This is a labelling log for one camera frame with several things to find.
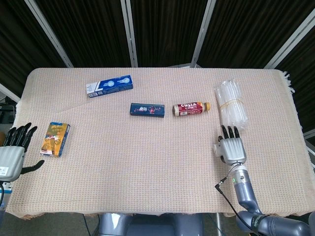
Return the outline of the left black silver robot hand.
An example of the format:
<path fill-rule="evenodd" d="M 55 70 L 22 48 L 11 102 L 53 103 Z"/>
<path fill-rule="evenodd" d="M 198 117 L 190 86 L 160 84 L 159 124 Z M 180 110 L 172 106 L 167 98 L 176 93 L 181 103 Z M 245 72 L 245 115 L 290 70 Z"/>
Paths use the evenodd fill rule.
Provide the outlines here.
<path fill-rule="evenodd" d="M 31 123 L 18 128 L 12 127 L 0 146 L 0 182 L 14 182 L 20 175 L 38 170 L 44 160 L 38 161 L 35 165 L 24 167 L 25 155 L 32 140 L 37 126 L 31 127 Z"/>

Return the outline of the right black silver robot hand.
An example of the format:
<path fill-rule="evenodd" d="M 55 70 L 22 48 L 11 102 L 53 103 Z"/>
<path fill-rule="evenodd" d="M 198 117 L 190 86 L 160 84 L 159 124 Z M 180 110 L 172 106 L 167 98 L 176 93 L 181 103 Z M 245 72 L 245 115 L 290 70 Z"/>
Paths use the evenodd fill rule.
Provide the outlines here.
<path fill-rule="evenodd" d="M 221 125 L 221 128 L 223 136 L 219 135 L 218 143 L 214 145 L 215 156 L 220 157 L 221 161 L 229 166 L 244 164 L 247 156 L 238 128 L 226 128 L 224 125 Z"/>

